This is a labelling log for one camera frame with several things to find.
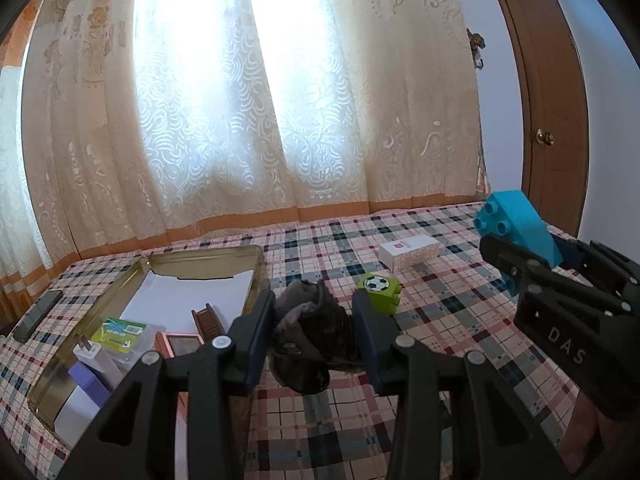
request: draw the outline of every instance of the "purple block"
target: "purple block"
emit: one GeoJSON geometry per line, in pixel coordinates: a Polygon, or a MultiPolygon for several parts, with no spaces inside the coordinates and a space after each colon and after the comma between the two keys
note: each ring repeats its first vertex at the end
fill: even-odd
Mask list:
{"type": "Polygon", "coordinates": [[[104,406],[109,398],[109,391],[88,367],[77,362],[69,368],[69,375],[99,408],[104,406]]]}

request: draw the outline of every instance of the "green toy block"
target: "green toy block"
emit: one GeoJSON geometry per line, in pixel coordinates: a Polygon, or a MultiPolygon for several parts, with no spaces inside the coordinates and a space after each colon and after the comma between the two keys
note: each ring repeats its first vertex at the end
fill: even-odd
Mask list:
{"type": "Polygon", "coordinates": [[[365,274],[356,289],[366,290],[373,308],[380,314],[394,314],[400,304],[402,285],[395,278],[365,274]]]}

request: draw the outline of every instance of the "door knob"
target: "door knob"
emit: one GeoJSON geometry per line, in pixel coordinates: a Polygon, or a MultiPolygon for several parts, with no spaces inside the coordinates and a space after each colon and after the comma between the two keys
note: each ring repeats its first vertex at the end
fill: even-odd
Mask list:
{"type": "Polygon", "coordinates": [[[542,146],[553,146],[556,142],[554,134],[546,132],[542,128],[536,132],[536,141],[542,146]]]}

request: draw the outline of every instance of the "human hand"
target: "human hand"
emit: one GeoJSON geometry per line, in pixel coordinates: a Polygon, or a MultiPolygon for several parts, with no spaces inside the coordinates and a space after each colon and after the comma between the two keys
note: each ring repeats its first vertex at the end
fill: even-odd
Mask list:
{"type": "Polygon", "coordinates": [[[600,413],[589,398],[580,391],[575,399],[569,426],[558,444],[558,453],[564,466],[570,473],[575,473],[584,463],[591,439],[598,431],[604,448],[611,449],[620,439],[625,427],[624,422],[613,422],[600,413]]]}

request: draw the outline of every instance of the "blue toy block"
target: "blue toy block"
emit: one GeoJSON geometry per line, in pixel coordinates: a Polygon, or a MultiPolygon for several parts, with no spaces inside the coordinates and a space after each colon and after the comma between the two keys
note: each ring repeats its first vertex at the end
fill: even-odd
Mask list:
{"type": "MultiPolygon", "coordinates": [[[[552,269],[562,263],[562,254],[546,224],[519,189],[489,196],[476,215],[474,226],[480,237],[486,234],[505,237],[514,245],[544,258],[552,269]]],[[[513,279],[504,274],[502,279],[511,296],[516,296],[518,291],[513,279]]]]}

